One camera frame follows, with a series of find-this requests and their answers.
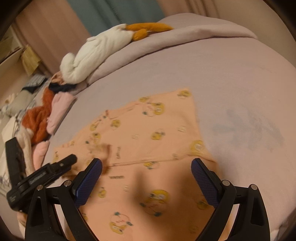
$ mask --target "curtain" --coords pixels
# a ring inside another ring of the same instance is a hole
[[[157,0],[166,16],[191,12],[211,18],[219,18],[213,0]]]
[[[92,36],[120,23],[157,22],[164,13],[156,0],[68,0]]]
[[[68,52],[76,54],[90,37],[66,0],[33,0],[16,17],[13,28],[52,74]]]

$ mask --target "orange fuzzy cloth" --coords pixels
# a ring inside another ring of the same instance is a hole
[[[172,30],[165,23],[134,23],[126,26],[126,30],[134,31],[133,41],[138,41],[148,36],[148,32],[165,32]]]
[[[37,106],[28,110],[22,120],[22,125],[25,128],[31,129],[34,133],[31,139],[32,145],[38,144],[48,136],[46,131],[46,121],[52,111],[53,98],[54,92],[48,88],[45,88],[42,97],[43,106]]]

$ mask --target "blue gripper pad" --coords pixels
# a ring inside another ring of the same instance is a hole
[[[94,158],[88,167],[80,172],[82,180],[79,182],[78,186],[75,188],[75,206],[79,208],[86,204],[96,182],[98,181],[103,170],[102,161],[98,158]]]
[[[202,166],[193,160],[191,163],[191,172],[199,185],[207,203],[217,208],[219,205],[218,190],[209,178],[208,174],[204,171]]]

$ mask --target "pink cloth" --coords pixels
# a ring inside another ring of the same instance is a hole
[[[41,167],[45,154],[47,152],[48,146],[49,146],[49,141],[42,141],[32,147],[32,157],[33,157],[33,165],[34,165],[35,171]]]
[[[54,96],[52,100],[52,112],[48,118],[46,127],[49,134],[53,135],[55,133],[74,99],[75,97],[68,92],[59,92]]]

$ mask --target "pink blanket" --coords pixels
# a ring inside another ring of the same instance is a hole
[[[136,59],[166,47],[214,37],[256,38],[249,29],[229,21],[220,19],[217,21],[215,18],[193,13],[187,13],[186,18],[180,21],[180,15],[184,14],[169,16],[160,21],[172,26],[173,30],[152,34],[141,41],[130,43],[111,55],[87,78],[87,83],[92,84]]]

